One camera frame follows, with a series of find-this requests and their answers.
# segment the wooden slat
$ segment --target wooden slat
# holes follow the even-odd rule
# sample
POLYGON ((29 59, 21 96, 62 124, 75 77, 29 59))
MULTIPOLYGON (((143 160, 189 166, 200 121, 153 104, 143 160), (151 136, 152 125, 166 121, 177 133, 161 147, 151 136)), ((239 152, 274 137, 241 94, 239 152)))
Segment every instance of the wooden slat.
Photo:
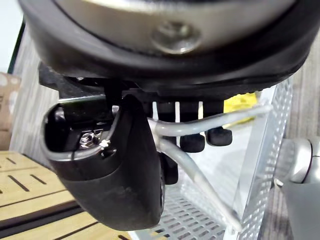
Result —
POLYGON ((63 238, 64 240, 94 239, 94 240, 130 240, 127 232, 113 230, 101 223, 97 223, 87 229, 76 232, 63 238))
POLYGON ((56 205, 72 201, 74 201, 73 196, 67 190, 64 190, 62 192, 0 207, 0 224, 1 221, 43 211, 56 205))
POLYGON ((35 239, 103 239, 121 240, 121 235, 130 240, 128 233, 114 231, 97 223, 87 212, 82 212, 59 221, 55 221, 28 231, 24 231, 3 240, 35 240, 35 239))
POLYGON ((0 207, 65 190, 57 176, 39 167, 12 172, 0 172, 0 207), (33 176, 44 181, 41 183, 33 176))
POLYGON ((55 173, 29 158, 0 151, 0 226, 69 208, 72 195, 55 173))
POLYGON ((29 168, 43 168, 26 156, 12 151, 0 151, 0 173, 29 168))

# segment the white plastic crate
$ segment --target white plastic crate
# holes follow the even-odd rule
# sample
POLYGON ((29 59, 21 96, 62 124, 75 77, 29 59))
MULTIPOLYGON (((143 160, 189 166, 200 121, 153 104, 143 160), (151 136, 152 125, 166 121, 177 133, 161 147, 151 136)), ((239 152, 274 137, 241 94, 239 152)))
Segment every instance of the white plastic crate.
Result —
POLYGON ((261 102, 273 111, 254 121, 232 127, 230 146, 205 146, 191 156, 220 197, 241 219, 243 230, 234 232, 207 197, 179 169, 179 181, 166 186, 160 223, 130 232, 140 240, 254 240, 268 203, 275 166, 292 101, 290 79, 262 91, 261 102))

